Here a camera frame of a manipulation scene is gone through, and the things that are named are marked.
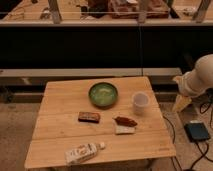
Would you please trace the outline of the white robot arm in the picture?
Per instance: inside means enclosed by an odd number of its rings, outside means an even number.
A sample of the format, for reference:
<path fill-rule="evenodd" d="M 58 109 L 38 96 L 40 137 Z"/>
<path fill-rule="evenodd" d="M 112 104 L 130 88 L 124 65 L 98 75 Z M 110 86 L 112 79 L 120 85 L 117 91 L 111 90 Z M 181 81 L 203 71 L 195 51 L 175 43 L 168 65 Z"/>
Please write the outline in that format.
<path fill-rule="evenodd" d="M 175 76 L 173 81 L 178 85 L 178 94 L 173 105 L 173 112 L 181 112 L 192 101 L 213 88 L 213 54 L 199 58 L 194 69 L 181 76 Z"/>

